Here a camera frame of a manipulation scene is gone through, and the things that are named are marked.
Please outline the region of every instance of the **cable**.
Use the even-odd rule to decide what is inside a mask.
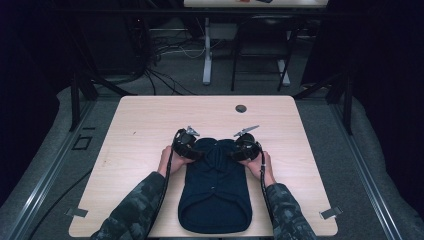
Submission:
[[[152,88],[153,88],[153,95],[154,95],[154,96],[156,96],[156,87],[155,87],[155,84],[153,83],[153,79],[152,79],[152,77],[150,76],[149,71],[146,71],[146,76],[149,78],[149,80],[150,80],[150,84],[152,84]]]
[[[41,226],[43,221],[47,218],[47,216],[50,214],[50,212],[53,210],[53,208],[56,207],[56,205],[68,194],[78,183],[80,183],[85,177],[87,177],[91,172],[93,171],[93,168],[91,168],[88,172],[86,172],[78,181],[76,181],[74,184],[72,184],[66,191],[53,203],[53,205],[47,210],[47,212],[43,215],[40,221],[38,221],[37,225],[32,230],[31,234],[28,237],[28,240],[31,240],[34,237],[34,234],[37,232],[38,228]]]
[[[175,139],[177,137],[177,134],[178,134],[178,131],[175,133],[173,139]],[[158,202],[156,211],[155,211],[155,213],[152,216],[152,222],[150,223],[150,227],[149,227],[149,230],[147,231],[147,235],[152,230],[153,225],[154,225],[154,223],[156,221],[156,218],[158,217],[158,214],[159,214],[160,208],[162,206],[163,200],[165,199],[166,190],[168,189],[169,176],[171,175],[171,164],[172,164],[172,156],[173,156],[173,154],[174,154],[174,150],[171,149],[171,153],[169,154],[169,158],[168,158],[168,163],[166,165],[165,185],[163,187],[162,195],[161,195],[161,197],[159,199],[159,202]]]
[[[198,58],[198,57],[202,56],[203,53],[206,50],[205,48],[203,48],[202,50],[196,50],[196,49],[185,50],[182,47],[180,47],[180,49],[181,49],[181,51],[164,52],[164,53],[161,53],[160,55],[165,55],[165,54],[170,54],[170,53],[184,53],[189,58]],[[199,55],[196,55],[196,56],[191,56],[190,54],[187,53],[187,52],[200,52],[200,51],[201,51],[201,53]]]
[[[197,21],[197,24],[199,25],[200,31],[202,31],[202,34],[203,34],[203,37],[204,37],[205,36],[205,32],[203,31],[202,24],[200,24],[200,21],[199,21],[198,18],[196,18],[196,21]]]
[[[264,199],[265,199],[265,205],[266,205],[266,209],[268,210],[269,219],[272,222],[273,214],[272,214],[272,211],[271,211],[271,205],[269,203],[268,195],[266,194],[266,187],[265,187],[265,166],[266,166],[265,156],[264,156],[264,152],[262,150],[262,147],[259,146],[259,149],[260,149],[261,154],[262,154],[262,165],[261,165],[261,189],[262,189],[262,195],[264,196]]]
[[[174,80],[169,75],[166,75],[164,73],[160,73],[160,72],[157,72],[157,71],[155,71],[153,69],[148,68],[146,70],[146,76],[148,76],[148,78],[151,79],[151,75],[155,76],[157,79],[159,79],[161,82],[163,82],[169,89],[171,89],[172,90],[172,94],[176,93],[178,95],[182,95],[182,96],[184,95],[183,93],[181,93],[181,92],[179,92],[179,91],[176,90],[176,85],[178,85],[182,89],[184,89],[185,91],[187,91],[188,93],[190,93],[192,95],[197,95],[196,93],[191,92],[190,90],[188,90],[187,88],[185,88],[183,85],[181,85],[178,81]],[[165,77],[165,78],[171,80],[172,83],[173,83],[173,86],[170,86],[162,77]]]
[[[142,77],[145,72],[146,72],[146,69],[145,69],[145,67],[143,67],[142,70],[139,70],[139,71],[131,74],[131,76],[129,76],[127,78],[119,79],[119,80],[110,80],[110,79],[108,79],[107,81],[110,82],[110,83],[113,83],[114,85],[120,85],[120,84],[124,84],[124,83],[130,83],[130,82],[134,82],[135,80],[137,80],[140,77]]]
[[[186,38],[182,41],[177,41],[177,42],[170,44],[169,39],[181,39],[181,38],[177,38],[176,36],[167,36],[167,37],[162,36],[162,37],[154,37],[152,39],[152,41],[154,41],[155,45],[158,45],[158,44],[162,44],[164,46],[177,45],[177,47],[180,46],[180,45],[183,45],[183,44],[195,43],[195,42],[199,41],[199,40],[193,39],[193,38]]]
[[[156,74],[158,74],[158,75],[161,75],[161,76],[163,76],[163,77],[166,77],[166,78],[170,79],[171,81],[173,81],[175,84],[177,84],[178,86],[180,86],[182,89],[184,89],[184,90],[185,90],[185,91],[187,91],[188,93],[190,93],[190,94],[192,94],[192,95],[197,95],[196,93],[194,93],[194,92],[192,92],[192,91],[188,90],[187,88],[185,88],[185,87],[184,87],[183,85],[181,85],[181,83],[179,83],[178,81],[174,80],[171,76],[166,75],[166,74],[164,74],[164,73],[157,72],[157,71],[155,71],[155,70],[151,70],[151,71],[152,71],[152,72],[154,72],[154,73],[156,73]]]
[[[163,51],[163,49],[169,49],[169,48],[179,48],[180,46],[188,45],[188,44],[194,44],[193,40],[186,39],[181,42],[168,43],[168,41],[165,39],[165,41],[162,43],[156,43],[157,45],[156,51]]]
[[[185,41],[182,41],[182,42],[179,42],[179,43],[174,43],[172,45],[168,44],[168,45],[165,45],[165,46],[157,46],[156,51],[155,51],[155,56],[156,56],[157,59],[161,59],[161,55],[165,55],[165,54],[169,54],[169,53],[184,52],[190,58],[197,58],[197,57],[199,57],[203,54],[203,51],[205,51],[204,47],[202,49],[190,49],[190,50],[184,49],[184,47],[194,45],[194,43],[196,43],[196,41],[197,40],[194,40],[194,39],[187,39]],[[181,51],[169,51],[171,49],[181,49]],[[199,56],[190,56],[189,54],[186,53],[186,52],[189,52],[189,51],[202,51],[202,53]]]

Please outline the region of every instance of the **camouflage sleeve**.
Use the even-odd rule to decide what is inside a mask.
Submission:
[[[121,201],[90,239],[120,239],[124,235],[147,238],[164,187],[165,178],[152,172]]]
[[[274,216],[274,239],[316,239],[314,231],[300,210],[299,203],[285,185],[270,185],[266,193]]]

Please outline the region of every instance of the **wooden table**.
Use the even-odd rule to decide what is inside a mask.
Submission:
[[[239,113],[242,104],[247,111]],[[100,228],[119,202],[150,172],[178,129],[191,125],[202,137],[235,139],[241,129],[260,125],[251,133],[272,157],[278,182],[288,186],[320,236],[336,234],[333,218],[319,212],[330,208],[296,104],[289,96],[131,96],[122,98],[95,163],[80,209],[69,229],[87,237]],[[150,237],[272,236],[260,183],[246,169],[253,219],[244,231],[202,235],[183,229],[177,209],[184,187],[185,167],[171,176],[168,191]]]
[[[225,8],[225,7],[254,7],[254,8],[325,8],[328,0],[273,0],[264,3],[256,0],[242,2],[240,0],[184,0],[185,7],[195,8]]]

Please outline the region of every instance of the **hand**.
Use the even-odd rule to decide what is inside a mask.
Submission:
[[[160,173],[162,176],[166,177],[166,166],[168,164],[169,155],[171,154],[172,147],[167,146],[162,150],[162,155],[160,157],[160,163],[158,166],[158,173]],[[172,154],[172,160],[171,160],[171,171],[170,174],[173,174],[174,172],[178,171],[183,165],[187,163],[192,163],[194,160],[180,157],[176,152],[173,152]]]
[[[265,187],[268,187],[269,185],[272,185],[276,183],[274,179],[274,175],[272,173],[272,165],[271,165],[271,156],[268,154],[268,152],[263,152],[265,157]],[[259,155],[253,159],[250,160],[243,160],[239,163],[243,164],[249,170],[252,172],[253,176],[255,176],[256,179],[261,180],[261,165],[262,165],[262,153],[259,153]]]

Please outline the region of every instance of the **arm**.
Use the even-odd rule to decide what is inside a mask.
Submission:
[[[170,146],[162,151],[157,172],[147,176],[121,201],[100,229],[91,236],[92,240],[120,239],[124,235],[129,235],[132,239],[147,238],[165,187],[166,166],[171,151]],[[170,173],[190,162],[192,160],[174,153]]]
[[[285,185],[272,184],[266,188],[266,193],[274,216],[272,226],[275,239],[316,239],[299,203]]]
[[[288,188],[275,181],[271,157],[263,152],[265,157],[265,187],[273,219],[274,239],[316,239],[315,233],[303,216],[300,206]],[[252,161],[240,161],[250,169],[253,176],[260,179],[262,154]]]

